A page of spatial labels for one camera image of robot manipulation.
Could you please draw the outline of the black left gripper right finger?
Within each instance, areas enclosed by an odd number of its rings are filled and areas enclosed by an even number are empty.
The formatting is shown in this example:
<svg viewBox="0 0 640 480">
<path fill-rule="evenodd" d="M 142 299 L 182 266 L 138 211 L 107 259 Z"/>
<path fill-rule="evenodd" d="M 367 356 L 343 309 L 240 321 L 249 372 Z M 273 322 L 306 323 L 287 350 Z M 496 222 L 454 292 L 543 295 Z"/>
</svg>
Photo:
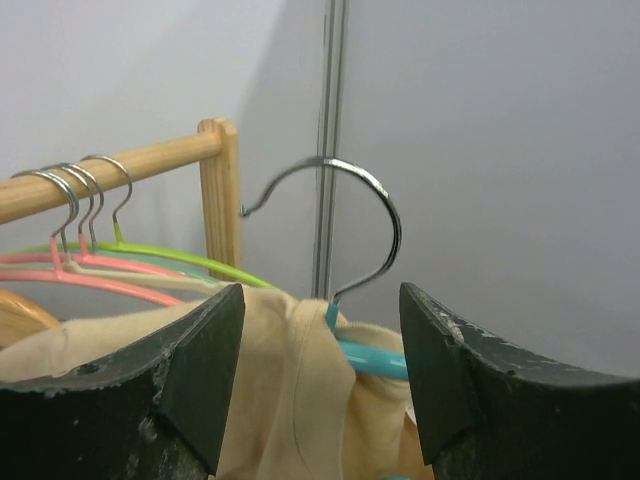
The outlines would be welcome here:
<svg viewBox="0 0 640 480">
<path fill-rule="evenodd" d="M 533 353 L 411 283 L 401 334 L 423 459 L 438 479 L 635 479 L 639 382 Z"/>
</svg>

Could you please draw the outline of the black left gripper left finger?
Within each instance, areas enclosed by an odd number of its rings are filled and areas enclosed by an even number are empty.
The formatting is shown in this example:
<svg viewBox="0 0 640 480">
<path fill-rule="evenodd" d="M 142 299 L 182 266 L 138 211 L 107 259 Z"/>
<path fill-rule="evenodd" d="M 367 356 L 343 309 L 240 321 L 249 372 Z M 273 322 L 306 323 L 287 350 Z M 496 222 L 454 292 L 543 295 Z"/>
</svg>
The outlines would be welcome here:
<svg viewBox="0 0 640 480">
<path fill-rule="evenodd" d="M 231 285 L 60 377 L 1 387 L 5 479 L 204 479 L 218 466 L 245 314 Z"/>
</svg>

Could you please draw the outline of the beige tan t shirt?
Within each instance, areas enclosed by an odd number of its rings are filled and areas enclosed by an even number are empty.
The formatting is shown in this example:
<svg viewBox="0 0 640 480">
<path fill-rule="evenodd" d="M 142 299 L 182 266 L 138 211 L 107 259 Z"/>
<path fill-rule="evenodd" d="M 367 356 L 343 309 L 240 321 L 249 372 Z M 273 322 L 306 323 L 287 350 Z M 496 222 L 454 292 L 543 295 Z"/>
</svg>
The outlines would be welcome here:
<svg viewBox="0 0 640 480">
<path fill-rule="evenodd" d="M 218 477 L 429 479 L 402 380 L 357 373 L 341 340 L 401 351 L 389 329 L 339 318 L 327 305 L 245 287 L 245 318 Z"/>
</svg>

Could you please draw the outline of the wooden hanger with bar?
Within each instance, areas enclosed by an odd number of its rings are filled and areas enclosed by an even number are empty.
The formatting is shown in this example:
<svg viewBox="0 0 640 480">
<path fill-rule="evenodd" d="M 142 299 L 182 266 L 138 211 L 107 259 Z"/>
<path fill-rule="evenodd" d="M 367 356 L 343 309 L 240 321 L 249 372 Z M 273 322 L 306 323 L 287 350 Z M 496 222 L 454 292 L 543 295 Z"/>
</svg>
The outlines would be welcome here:
<svg viewBox="0 0 640 480">
<path fill-rule="evenodd" d="M 53 315 L 39 305 L 9 290 L 1 290 L 0 321 L 2 349 L 60 325 Z"/>
</svg>

